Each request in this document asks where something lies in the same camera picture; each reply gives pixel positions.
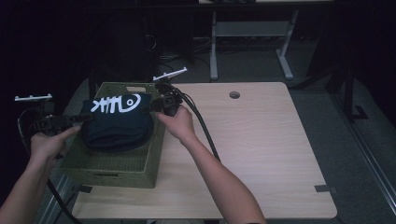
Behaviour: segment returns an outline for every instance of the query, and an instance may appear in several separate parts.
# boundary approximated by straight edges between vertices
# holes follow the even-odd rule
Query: green basket
[[[151,94],[151,100],[160,94],[151,83],[105,82],[95,98],[117,96],[134,92]],[[151,113],[154,132],[142,147],[118,153],[89,150],[78,134],[70,152],[64,158],[61,170],[83,185],[153,189],[157,180],[165,128]]]

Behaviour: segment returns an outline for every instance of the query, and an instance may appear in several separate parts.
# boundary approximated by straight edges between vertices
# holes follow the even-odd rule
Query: table in background
[[[332,218],[336,208],[283,83],[177,84],[196,103],[222,163],[253,192],[267,218]],[[240,94],[230,97],[231,91]],[[208,147],[194,117],[195,131]],[[93,187],[77,218],[222,218],[189,152],[169,132],[155,189]]]

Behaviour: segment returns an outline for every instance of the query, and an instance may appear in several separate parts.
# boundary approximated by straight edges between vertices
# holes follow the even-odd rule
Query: dark background
[[[99,5],[95,1],[88,3]],[[354,76],[369,89],[394,125],[395,9],[386,0],[336,1],[330,16],[301,13],[293,34],[294,39],[320,36],[309,76],[341,64],[337,74],[342,79],[348,68],[354,67]],[[89,10],[73,1],[0,0],[0,203],[28,160],[16,120],[25,108],[35,104],[15,103],[16,95],[51,93],[56,102],[55,114],[61,114],[81,81],[93,79],[92,74],[100,84],[105,80],[145,80],[155,72],[157,55],[145,50],[147,39],[143,33],[155,32],[163,38],[162,44],[170,47],[183,43],[184,48],[176,50],[189,57],[191,37],[210,32],[206,30],[211,22],[207,12],[194,17],[178,12],[168,20],[160,20],[163,15],[156,13],[150,27],[140,20],[146,15],[128,10]],[[311,29],[318,23],[325,24],[322,35],[318,29]]]

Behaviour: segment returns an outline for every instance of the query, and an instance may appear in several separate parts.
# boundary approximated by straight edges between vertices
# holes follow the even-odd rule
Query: dark blue fabric
[[[93,120],[81,127],[85,145],[95,151],[120,152],[143,146],[153,132],[153,120],[141,108],[151,95],[136,93],[83,102],[83,113],[93,113]]]

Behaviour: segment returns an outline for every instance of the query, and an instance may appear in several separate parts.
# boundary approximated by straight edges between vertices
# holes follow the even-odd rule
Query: gray carpet floor
[[[294,74],[294,80],[286,80],[283,77],[275,53],[278,46],[279,42],[276,41],[263,42],[259,46],[244,46],[233,53],[219,54],[219,79],[216,82],[279,81],[293,86],[304,81],[315,43],[296,41],[290,44],[287,59]],[[168,66],[175,70],[186,66],[189,72],[176,77],[174,83],[209,82],[210,70],[207,65],[209,54],[197,54],[196,57],[200,60],[195,60],[195,63],[179,59],[166,63],[166,66],[160,66],[159,70],[170,72]],[[268,220],[268,223],[396,223],[395,214],[375,182],[362,156],[359,144],[355,141],[344,115],[339,110],[339,105],[334,101],[334,98],[342,98],[343,93],[336,95],[327,93],[324,90],[327,80],[328,78],[325,77],[304,90],[290,91],[290,95],[323,176],[327,184],[335,190],[332,197],[338,215],[324,220]],[[361,105],[369,116],[369,119],[358,120],[355,124],[373,150],[389,181],[396,186],[395,128],[375,105],[370,93],[359,82],[356,82],[355,86],[354,103]],[[72,98],[65,113],[76,114],[81,107],[81,101],[87,98],[88,84],[85,81]],[[54,182],[57,182],[61,176],[60,172],[55,171],[52,178]],[[73,190],[69,189],[64,197],[67,199],[72,192]],[[40,218],[45,214],[50,198],[50,193],[47,192],[35,223],[40,223]],[[70,209],[72,206],[73,200],[69,204]],[[82,222],[89,224],[139,223],[136,220],[82,220]],[[57,223],[72,222],[65,215],[61,215]]]

